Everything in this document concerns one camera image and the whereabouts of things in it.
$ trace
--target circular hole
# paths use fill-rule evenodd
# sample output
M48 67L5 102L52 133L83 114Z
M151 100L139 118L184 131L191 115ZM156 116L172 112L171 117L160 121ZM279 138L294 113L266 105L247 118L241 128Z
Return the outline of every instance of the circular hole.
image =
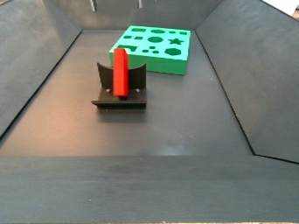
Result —
M164 40L163 40L161 38L159 38L159 37L151 37L151 38L148 39L148 41L152 42L152 43L160 43L160 42L163 42Z

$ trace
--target bin floor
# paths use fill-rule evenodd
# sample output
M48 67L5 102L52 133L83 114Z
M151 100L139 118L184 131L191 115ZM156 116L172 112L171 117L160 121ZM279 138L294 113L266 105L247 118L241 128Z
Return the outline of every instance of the bin floor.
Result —
M121 31L84 31L0 143L0 222L299 221L299 166L254 157L195 33L145 110L99 110Z

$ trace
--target shape sorter block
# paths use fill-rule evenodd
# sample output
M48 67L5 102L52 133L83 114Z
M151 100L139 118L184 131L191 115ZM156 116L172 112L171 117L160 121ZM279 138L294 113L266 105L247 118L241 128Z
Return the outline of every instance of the shape sorter block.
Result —
M189 39L191 31L131 25L109 50L111 64L115 48L125 48L131 68L145 63L147 71L184 75Z

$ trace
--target black holder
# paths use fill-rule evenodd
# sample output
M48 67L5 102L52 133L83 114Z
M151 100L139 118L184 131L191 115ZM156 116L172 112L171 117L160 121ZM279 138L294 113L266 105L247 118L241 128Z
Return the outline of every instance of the black holder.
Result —
M101 89L96 101L101 109L144 109L145 108L145 64L128 69L128 96L113 96L113 68L97 63Z

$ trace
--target gray surface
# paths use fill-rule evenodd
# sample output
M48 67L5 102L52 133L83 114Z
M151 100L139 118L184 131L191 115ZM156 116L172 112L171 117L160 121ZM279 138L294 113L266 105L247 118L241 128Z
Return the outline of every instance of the gray surface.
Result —
M148 73L145 113L99 113L120 35L79 36L1 142L0 223L299 222L299 166L251 155L193 34L187 75Z
M247 155L195 33L185 76L147 73L145 110L97 110L97 62L121 31L84 32L0 145L0 156Z
M221 0L53 0L84 30L125 30L129 25L195 30Z
M298 222L298 172L252 156L3 157L0 223Z
M80 28L51 1L0 7L0 136L59 62Z
M225 0L197 28L258 155L299 162L299 26L262 1Z

